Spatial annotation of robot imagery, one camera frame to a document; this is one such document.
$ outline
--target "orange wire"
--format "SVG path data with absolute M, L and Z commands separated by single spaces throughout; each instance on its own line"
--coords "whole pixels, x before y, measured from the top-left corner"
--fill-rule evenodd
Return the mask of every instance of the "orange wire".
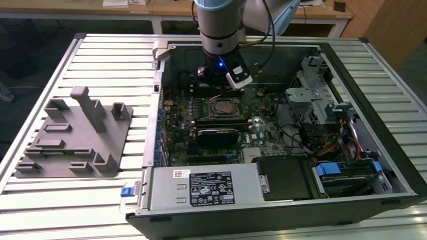
M 361 156 L 361 149 L 362 149 L 361 144 L 354 138 L 350 138 L 350 140 L 354 141 L 354 143 L 357 145 L 357 148 L 358 148 L 358 160 L 361 160 L 362 159 L 362 156 Z
M 330 137 L 337 136 L 337 135 L 339 135 L 339 133 L 331 133 L 330 135 L 326 136 L 326 138 L 325 138 L 325 148 L 326 148 L 327 145 L 329 145 Z

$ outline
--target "warning label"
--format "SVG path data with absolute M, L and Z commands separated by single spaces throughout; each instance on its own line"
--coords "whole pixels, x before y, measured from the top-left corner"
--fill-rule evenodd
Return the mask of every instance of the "warning label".
M 194 207 L 234 203 L 235 191 L 230 171 L 190 174 L 190 204 Z

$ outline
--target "gray plastic base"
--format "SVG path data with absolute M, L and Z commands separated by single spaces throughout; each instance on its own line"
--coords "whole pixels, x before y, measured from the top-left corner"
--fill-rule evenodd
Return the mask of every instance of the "gray plastic base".
M 51 100 L 45 109 L 50 117 L 17 166 L 18 178 L 118 175 L 134 109 L 123 103 L 102 106 L 98 100 L 90 102 L 91 105 L 81 102 L 82 108 L 69 107 L 62 99 Z M 97 125 L 87 118 L 89 113 Z

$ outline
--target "metal table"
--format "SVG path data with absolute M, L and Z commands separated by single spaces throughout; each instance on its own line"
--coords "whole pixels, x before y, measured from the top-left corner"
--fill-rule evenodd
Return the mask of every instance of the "metal table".
M 149 127 L 153 68 L 157 41 L 199 41 L 193 35 L 89 34 L 73 40 L 29 119 L 0 164 L 0 238 L 17 239 L 146 239 L 127 223 L 126 208 L 137 197 L 121 198 L 121 188 L 142 177 L 145 139 Z M 427 107 L 369 43 L 342 38 L 289 38 L 283 42 L 329 42 L 371 101 L 406 154 L 427 180 Z M 38 129 L 47 117 L 47 100 L 65 97 L 69 105 L 74 86 L 89 86 L 103 105 L 134 106 L 121 173 L 113 178 L 23 179 L 12 176 Z M 269 231 L 209 239 L 267 240 L 317 237 L 342 239 L 426 239 L 427 206 L 382 213 L 343 226 Z

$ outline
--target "floor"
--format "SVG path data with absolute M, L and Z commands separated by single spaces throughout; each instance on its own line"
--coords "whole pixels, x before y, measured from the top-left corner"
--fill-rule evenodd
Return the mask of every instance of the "floor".
M 43 87 L 50 81 L 67 47 L 77 33 L 117 33 L 117 34 L 153 34 L 150 21 L 101 21 L 101 20 L 67 20 L 61 27 L 55 20 L 34 20 L 41 38 L 45 42 L 38 49 L 30 50 L 31 59 L 38 71 L 29 77 L 12 79 L 0 71 L 0 81 L 11 88 L 17 100 L 0 102 L 0 160 L 23 126 L 35 102 L 41 96 Z M 163 22 L 165 34 L 198 34 L 193 22 Z M 0 46 L 6 34 L 0 29 Z M 427 43 L 423 43 L 399 74 L 407 84 L 427 104 Z

